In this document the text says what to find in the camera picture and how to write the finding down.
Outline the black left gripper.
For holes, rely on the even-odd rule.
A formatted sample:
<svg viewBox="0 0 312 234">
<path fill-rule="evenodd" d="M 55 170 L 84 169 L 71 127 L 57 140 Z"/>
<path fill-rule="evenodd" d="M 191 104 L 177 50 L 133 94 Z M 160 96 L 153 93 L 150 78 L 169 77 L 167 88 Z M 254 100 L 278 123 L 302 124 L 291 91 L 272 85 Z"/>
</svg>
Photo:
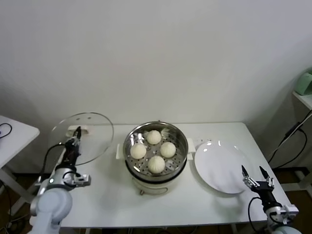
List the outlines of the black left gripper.
<svg viewBox="0 0 312 234">
<path fill-rule="evenodd" d="M 81 139 L 81 127 L 78 126 L 71 139 L 65 142 L 65 152 L 62 163 L 66 166 L 75 166 L 77 158 L 80 156 L 79 147 Z"/>
</svg>

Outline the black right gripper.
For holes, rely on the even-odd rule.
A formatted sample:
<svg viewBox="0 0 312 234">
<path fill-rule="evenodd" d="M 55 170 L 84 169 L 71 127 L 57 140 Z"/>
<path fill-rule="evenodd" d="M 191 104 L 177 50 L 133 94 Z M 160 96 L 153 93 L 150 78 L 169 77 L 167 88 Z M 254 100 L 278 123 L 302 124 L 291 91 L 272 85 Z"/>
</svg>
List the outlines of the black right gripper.
<svg viewBox="0 0 312 234">
<path fill-rule="evenodd" d="M 264 176 L 266 181 L 255 181 L 251 177 L 245 167 L 242 165 L 242 175 L 243 175 L 243 182 L 248 188 L 253 188 L 253 192 L 257 193 L 261 199 L 263 209 L 269 209 L 272 207 L 277 207 L 278 202 L 276 201 L 273 190 L 274 190 L 274 180 L 272 177 L 269 176 L 268 172 L 260 166 L 260 171 Z"/>
</svg>

